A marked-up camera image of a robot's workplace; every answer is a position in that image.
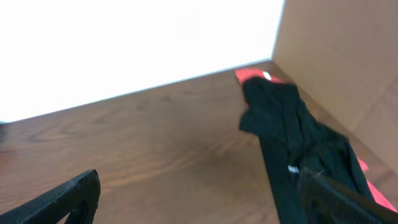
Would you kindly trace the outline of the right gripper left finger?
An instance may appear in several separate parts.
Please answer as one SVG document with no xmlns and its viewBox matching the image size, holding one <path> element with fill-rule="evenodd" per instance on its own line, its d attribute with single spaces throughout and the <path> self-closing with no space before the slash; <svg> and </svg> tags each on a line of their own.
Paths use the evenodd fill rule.
<svg viewBox="0 0 398 224">
<path fill-rule="evenodd" d="M 101 186 L 96 170 L 87 170 L 48 192 L 1 214 L 1 223 L 92 224 Z"/>
</svg>

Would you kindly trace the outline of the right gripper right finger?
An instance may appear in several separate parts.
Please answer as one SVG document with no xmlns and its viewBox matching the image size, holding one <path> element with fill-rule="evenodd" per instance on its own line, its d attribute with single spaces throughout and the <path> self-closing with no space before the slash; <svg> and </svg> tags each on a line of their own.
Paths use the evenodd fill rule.
<svg viewBox="0 0 398 224">
<path fill-rule="evenodd" d="M 300 171 L 298 196 L 309 224 L 397 224 L 397 212 L 307 168 Z"/>
</svg>

